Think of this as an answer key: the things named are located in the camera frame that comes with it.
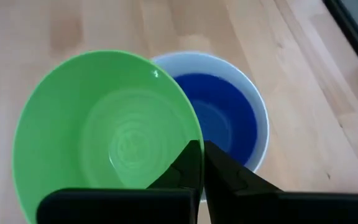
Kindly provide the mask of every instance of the wooden table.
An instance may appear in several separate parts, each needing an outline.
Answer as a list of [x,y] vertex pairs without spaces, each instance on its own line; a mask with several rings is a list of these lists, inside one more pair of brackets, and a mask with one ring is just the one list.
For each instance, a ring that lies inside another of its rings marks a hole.
[[258,174],[283,190],[358,192],[358,58],[320,0],[0,0],[0,223],[24,223],[11,145],[27,97],[93,49],[225,58],[267,105]]

